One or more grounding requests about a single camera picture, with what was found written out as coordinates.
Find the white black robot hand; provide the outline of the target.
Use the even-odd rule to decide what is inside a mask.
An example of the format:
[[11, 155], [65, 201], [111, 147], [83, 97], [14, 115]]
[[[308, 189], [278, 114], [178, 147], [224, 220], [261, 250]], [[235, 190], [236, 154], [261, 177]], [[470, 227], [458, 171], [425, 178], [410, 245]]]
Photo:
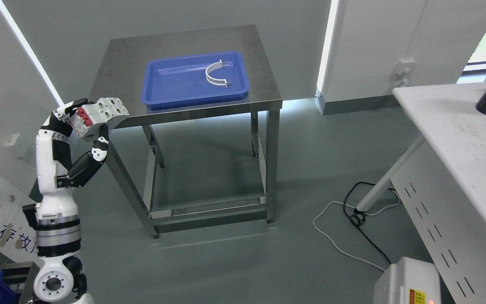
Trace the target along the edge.
[[35, 207], [39, 225], [74, 220], [78, 208], [73, 201], [73, 188], [84, 186], [104, 164], [108, 152], [108, 126], [100, 127], [98, 138], [75, 163], [71, 160], [68, 143], [73, 127], [70, 119], [86, 99], [76, 100], [52, 111], [35, 139], [35, 160], [39, 192], [42, 202]]

